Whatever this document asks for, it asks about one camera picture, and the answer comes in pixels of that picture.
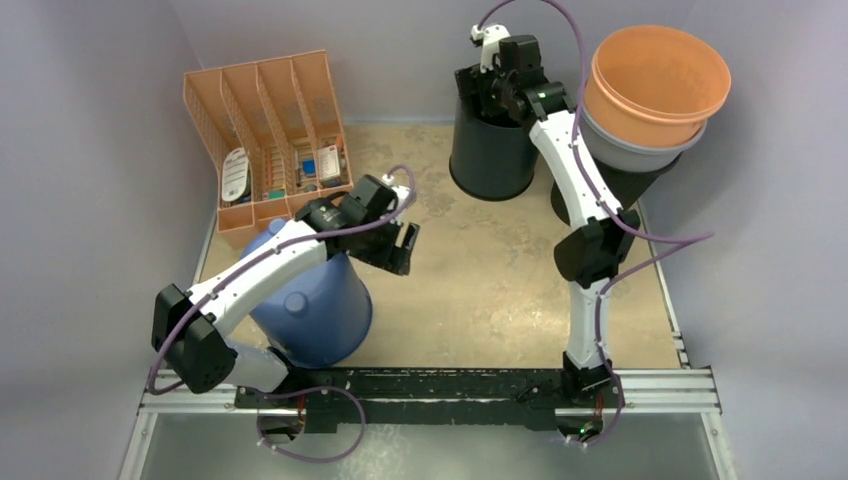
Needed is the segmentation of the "large blue plastic bucket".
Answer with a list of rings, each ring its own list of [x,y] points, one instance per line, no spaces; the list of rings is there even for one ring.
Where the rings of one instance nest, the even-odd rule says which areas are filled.
[[[291,279],[250,316],[292,364],[317,369],[341,362],[362,344],[373,306],[349,257],[337,254]]]

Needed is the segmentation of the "orange plastic file organizer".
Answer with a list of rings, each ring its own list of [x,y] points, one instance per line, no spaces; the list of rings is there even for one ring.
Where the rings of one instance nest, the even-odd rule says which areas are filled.
[[[228,204],[217,191],[217,234],[242,249],[275,218],[290,218],[308,201],[348,191],[353,162],[346,147],[327,53],[318,50],[242,64],[188,72],[183,100],[214,165],[220,184],[221,166],[232,150],[246,149],[251,195]],[[309,145],[314,153],[325,143],[343,150],[350,182],[312,193],[262,200],[266,191],[265,153]]]

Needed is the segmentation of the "black ribbed bin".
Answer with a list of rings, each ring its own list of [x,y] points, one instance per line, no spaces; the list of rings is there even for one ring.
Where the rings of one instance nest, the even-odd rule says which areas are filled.
[[[678,154],[663,168],[647,172],[629,172],[608,166],[597,159],[594,162],[607,187],[618,199],[624,209],[630,209],[648,188],[661,176],[671,171],[683,156]],[[555,215],[569,225],[567,207],[556,185],[550,191],[550,203]]]

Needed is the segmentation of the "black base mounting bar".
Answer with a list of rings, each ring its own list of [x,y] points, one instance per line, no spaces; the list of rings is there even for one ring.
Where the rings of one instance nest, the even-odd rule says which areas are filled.
[[[308,433],[366,423],[420,426],[521,426],[593,435],[620,414],[621,379],[598,367],[566,368],[291,366],[285,378],[257,387],[232,373],[235,405],[303,419]]]

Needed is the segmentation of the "small boxes in organizer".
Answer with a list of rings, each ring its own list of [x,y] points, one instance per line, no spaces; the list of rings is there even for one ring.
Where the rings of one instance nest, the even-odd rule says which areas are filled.
[[[317,192],[350,182],[345,154],[332,143],[325,143],[316,153],[309,145],[287,151],[271,147],[264,162],[266,191],[261,194],[262,200]]]

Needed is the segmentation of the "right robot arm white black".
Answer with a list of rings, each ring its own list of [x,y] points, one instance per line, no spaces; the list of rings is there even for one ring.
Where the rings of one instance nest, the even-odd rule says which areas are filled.
[[[604,183],[579,132],[574,103],[562,83],[544,74],[537,39],[495,25],[474,27],[470,40],[481,50],[480,61],[456,72],[461,98],[479,106],[484,116],[507,115],[524,129],[566,207],[571,232],[554,248],[570,295],[561,392],[569,404],[584,407],[613,377],[604,301],[640,219]]]

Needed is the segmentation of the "white oval package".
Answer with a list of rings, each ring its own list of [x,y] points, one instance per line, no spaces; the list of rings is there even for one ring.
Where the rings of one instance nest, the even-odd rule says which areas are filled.
[[[239,147],[226,155],[221,166],[220,197],[228,204],[247,201],[251,195],[251,173],[248,153]]]

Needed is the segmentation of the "grey plastic bucket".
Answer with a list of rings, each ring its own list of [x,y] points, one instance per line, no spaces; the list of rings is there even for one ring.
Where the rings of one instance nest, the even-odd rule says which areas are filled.
[[[608,167],[630,173],[647,173],[670,166],[678,156],[696,145],[704,135],[704,124],[686,142],[671,147],[648,147],[625,141],[605,130],[584,107],[576,107],[579,118],[578,137],[582,147],[578,155],[583,162],[589,158]]]

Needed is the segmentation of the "dark navy cylindrical bin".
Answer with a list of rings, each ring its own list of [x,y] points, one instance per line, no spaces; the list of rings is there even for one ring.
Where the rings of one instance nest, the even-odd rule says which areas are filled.
[[[515,198],[531,185],[536,160],[519,123],[484,119],[457,96],[449,172],[463,192],[484,201]]]

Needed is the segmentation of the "orange plastic bucket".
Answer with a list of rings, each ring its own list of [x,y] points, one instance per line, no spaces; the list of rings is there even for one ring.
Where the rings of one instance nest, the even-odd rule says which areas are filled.
[[[692,139],[725,103],[732,76],[723,57],[684,31],[620,29],[595,51],[584,109],[614,137],[666,148]]]

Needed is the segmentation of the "aluminium frame rail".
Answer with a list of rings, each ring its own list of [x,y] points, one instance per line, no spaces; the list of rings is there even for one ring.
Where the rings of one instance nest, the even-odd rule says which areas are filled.
[[[708,369],[625,369],[619,376],[624,393],[624,414],[719,414],[723,411],[713,374]],[[462,401],[455,392],[439,399],[433,387],[427,387],[422,394],[390,396],[378,393],[368,398],[364,393],[357,393],[355,396],[363,406],[403,403],[436,406]],[[297,401],[267,400],[250,405],[246,390],[224,384],[203,394],[194,394],[186,387],[160,396],[145,393],[139,410],[158,414],[294,415]]]

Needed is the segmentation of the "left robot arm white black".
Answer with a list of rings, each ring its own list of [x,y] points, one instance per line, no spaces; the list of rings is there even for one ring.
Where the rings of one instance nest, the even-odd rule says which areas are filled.
[[[292,405],[298,382],[283,356],[234,342],[231,333],[274,292],[341,254],[409,274],[420,227],[402,216],[416,199],[415,183],[400,185],[392,172],[364,175],[349,191],[308,201],[270,240],[209,280],[164,287],[155,297],[147,392],[185,386],[203,394],[231,384],[259,391],[272,408]]]

